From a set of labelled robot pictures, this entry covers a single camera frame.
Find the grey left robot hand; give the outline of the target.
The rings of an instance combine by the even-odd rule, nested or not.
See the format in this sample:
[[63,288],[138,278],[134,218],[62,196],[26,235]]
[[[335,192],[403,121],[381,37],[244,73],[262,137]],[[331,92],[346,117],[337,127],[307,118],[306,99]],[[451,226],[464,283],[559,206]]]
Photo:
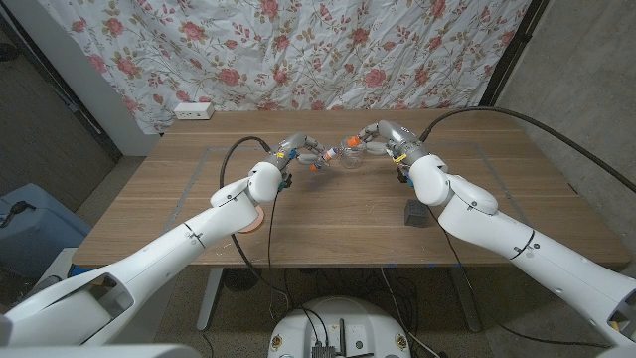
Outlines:
[[265,159],[280,171],[293,160],[301,165],[310,166],[313,170],[319,170],[331,158],[328,156],[328,148],[322,143],[305,133],[298,132],[281,141]]

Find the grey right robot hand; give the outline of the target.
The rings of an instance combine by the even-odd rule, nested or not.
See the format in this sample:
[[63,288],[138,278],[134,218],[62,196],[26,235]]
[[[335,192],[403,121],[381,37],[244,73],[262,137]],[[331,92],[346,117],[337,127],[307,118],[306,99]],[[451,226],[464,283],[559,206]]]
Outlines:
[[418,137],[407,128],[389,120],[380,120],[345,140],[349,148],[364,149],[376,156],[388,155],[395,163],[412,165],[429,154]]

